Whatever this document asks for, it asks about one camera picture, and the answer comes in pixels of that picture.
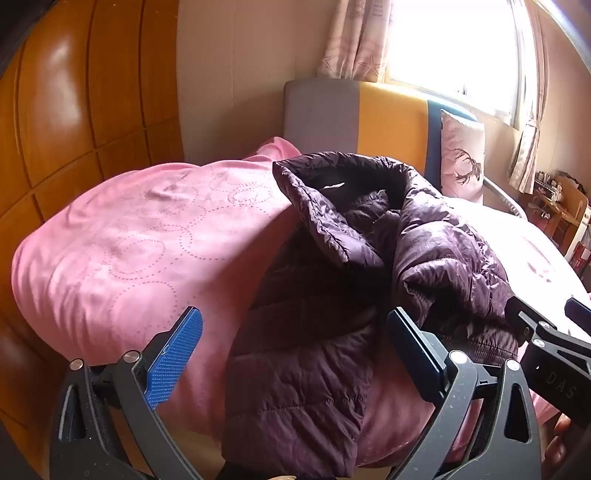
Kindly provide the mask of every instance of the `window sill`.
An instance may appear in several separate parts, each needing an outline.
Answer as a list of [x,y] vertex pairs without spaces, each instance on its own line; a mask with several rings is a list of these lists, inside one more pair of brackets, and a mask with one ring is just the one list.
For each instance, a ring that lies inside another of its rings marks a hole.
[[398,80],[394,80],[394,79],[389,78],[388,72],[386,74],[386,79],[385,79],[384,83],[386,83],[387,85],[396,85],[399,87],[406,87],[411,90],[416,90],[417,92],[421,92],[421,93],[425,93],[427,95],[434,96],[434,97],[439,98],[441,100],[453,102],[453,103],[455,103],[467,110],[470,110],[472,113],[480,112],[480,113],[484,113],[486,115],[494,116],[495,118],[499,119],[501,122],[509,125],[510,127],[515,128],[514,119],[510,114],[508,114],[506,112],[499,111],[499,110],[483,108],[479,105],[475,105],[474,103],[469,103],[463,97],[461,97],[459,95],[458,96],[444,95],[442,93],[435,92],[435,91],[429,90],[427,88],[419,87],[419,86],[413,85],[411,83],[400,82]]

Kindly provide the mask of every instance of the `bed sheet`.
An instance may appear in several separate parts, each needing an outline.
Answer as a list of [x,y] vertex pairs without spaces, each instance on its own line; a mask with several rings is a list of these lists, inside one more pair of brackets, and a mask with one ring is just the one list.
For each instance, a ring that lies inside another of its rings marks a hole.
[[[12,288],[24,317],[66,358],[102,364],[142,349],[187,305],[198,307],[202,339],[158,412],[169,428],[220,438],[229,349],[260,279],[297,225],[271,164],[297,154],[275,138],[245,160],[166,164],[88,191],[15,253]],[[584,338],[561,309],[570,296],[586,304],[589,298],[543,233],[502,212],[450,201],[489,241],[515,292],[562,331]],[[510,242],[508,231],[515,232]],[[534,400],[538,416],[546,418],[552,409]],[[397,463],[432,411],[384,340],[357,464]],[[454,451],[467,442],[477,413],[471,410]]]

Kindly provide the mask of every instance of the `multicolored headboard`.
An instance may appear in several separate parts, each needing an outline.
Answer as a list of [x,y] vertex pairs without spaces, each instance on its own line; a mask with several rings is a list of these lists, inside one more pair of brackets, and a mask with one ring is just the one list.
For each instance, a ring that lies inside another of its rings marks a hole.
[[384,155],[441,189],[441,110],[467,110],[393,85],[310,78],[285,84],[284,136],[302,153]]

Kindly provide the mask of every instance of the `purple puffer jacket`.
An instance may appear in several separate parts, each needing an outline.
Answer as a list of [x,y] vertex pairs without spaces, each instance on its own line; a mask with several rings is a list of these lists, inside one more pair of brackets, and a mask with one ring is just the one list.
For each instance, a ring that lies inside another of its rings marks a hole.
[[402,306],[449,350],[499,365],[517,354],[512,292],[488,244],[412,167],[324,153],[273,175],[302,227],[230,352],[222,453],[267,478],[351,476],[388,312]]

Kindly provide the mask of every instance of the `window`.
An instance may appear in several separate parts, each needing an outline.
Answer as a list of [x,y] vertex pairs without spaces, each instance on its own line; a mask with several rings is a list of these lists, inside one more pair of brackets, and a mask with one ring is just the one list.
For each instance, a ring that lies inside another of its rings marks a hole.
[[397,0],[391,28],[391,80],[512,122],[519,51],[508,0]]

